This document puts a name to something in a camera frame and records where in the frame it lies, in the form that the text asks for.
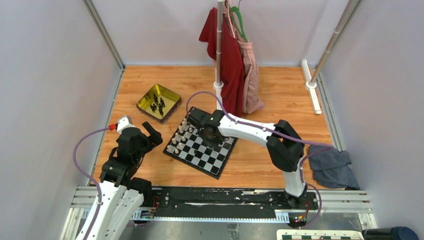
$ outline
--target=clothing rack pole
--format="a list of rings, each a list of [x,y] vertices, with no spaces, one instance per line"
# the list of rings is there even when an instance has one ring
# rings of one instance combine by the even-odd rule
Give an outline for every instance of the clothing rack pole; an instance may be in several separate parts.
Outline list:
[[[345,29],[347,23],[350,21],[350,19],[354,15],[361,1],[362,0],[349,0],[347,2],[346,7],[337,23],[337,26],[334,28],[331,39],[328,42],[327,47],[325,48],[325,51],[321,56],[321,59],[316,65],[316,69],[312,77],[308,67],[308,61],[306,59],[303,59],[301,61],[300,65],[302,67],[303,76],[306,82],[305,89],[309,92],[310,101],[312,103],[313,112],[315,114],[323,113],[323,111],[321,111],[320,102],[318,101],[317,92],[315,90],[315,88],[317,88],[316,80],[318,78],[318,74],[320,74],[321,69],[326,64],[326,61],[330,55],[331,50],[333,49],[335,43],[339,39],[341,32]]]
[[[221,81],[221,33],[223,32],[224,0],[217,0],[217,2],[218,16],[216,25],[216,66],[215,82],[213,83],[213,89],[216,90],[216,96],[222,103],[223,98],[221,97],[221,90],[224,86],[224,83]],[[218,102],[216,102],[216,109],[222,110]]]

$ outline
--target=wooden table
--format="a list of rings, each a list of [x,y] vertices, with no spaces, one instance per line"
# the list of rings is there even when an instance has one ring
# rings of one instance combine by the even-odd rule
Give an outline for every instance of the wooden table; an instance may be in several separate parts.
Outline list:
[[[243,139],[238,140],[218,180],[162,153],[186,114],[187,99],[198,91],[214,92],[214,79],[215,70],[211,66],[128,66],[125,69],[110,123],[129,115],[133,124],[143,130],[141,124],[149,121],[162,134],[164,142],[144,157],[135,177],[147,179],[155,186],[283,188],[283,174],[272,164],[267,148]],[[137,101],[154,84],[161,84],[182,96],[182,105],[165,125],[151,120],[136,108]],[[242,117],[263,123],[277,123],[283,119],[302,139],[330,144],[325,117],[313,113],[304,84],[300,67],[260,67],[259,98],[265,108]],[[215,99],[209,95],[195,96],[190,105],[209,113],[216,109]],[[116,131],[106,133],[95,178],[99,178],[102,165],[111,149],[117,146],[118,136]],[[304,177],[307,182],[316,184],[308,161],[304,164]]]

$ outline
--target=gray floor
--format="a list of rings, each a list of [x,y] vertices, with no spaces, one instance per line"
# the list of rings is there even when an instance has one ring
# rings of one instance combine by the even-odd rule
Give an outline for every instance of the gray floor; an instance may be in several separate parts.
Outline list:
[[[315,213],[310,213],[311,220]],[[120,240],[276,240],[279,223],[225,223],[156,221],[144,227],[127,227]],[[361,231],[356,213],[327,213],[307,229]]]

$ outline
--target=gray towel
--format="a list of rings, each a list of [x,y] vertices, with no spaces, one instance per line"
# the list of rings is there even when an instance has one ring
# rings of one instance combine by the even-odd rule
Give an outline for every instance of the gray towel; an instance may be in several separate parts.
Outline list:
[[[310,146],[308,150],[309,153],[313,153],[323,148],[323,146]],[[348,166],[351,163],[347,151],[339,151],[334,147],[309,158],[313,179],[331,189],[359,189],[354,173]]]

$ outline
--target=clothes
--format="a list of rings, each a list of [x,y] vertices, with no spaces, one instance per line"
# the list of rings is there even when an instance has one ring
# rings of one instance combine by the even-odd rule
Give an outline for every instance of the clothes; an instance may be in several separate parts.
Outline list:
[[[210,10],[199,41],[208,43],[207,53],[217,60],[217,17],[218,10]],[[243,91],[245,86],[244,68],[239,44],[226,24],[222,24],[220,80],[224,83],[221,91],[222,103],[228,113],[241,117]]]
[[[228,8],[223,7],[224,19],[227,26],[231,29],[233,37],[237,39],[243,59],[244,68],[244,90],[243,90],[243,108],[242,111],[251,114],[264,107],[264,102],[258,99],[259,88],[259,69],[256,64],[255,54],[253,52],[253,43],[246,42],[235,27],[235,22],[231,21]]]
[[[313,153],[323,148],[322,146],[310,146],[308,151]],[[331,189],[359,189],[354,173],[348,166],[351,163],[347,151],[339,151],[334,147],[309,158],[313,179],[320,185]]]

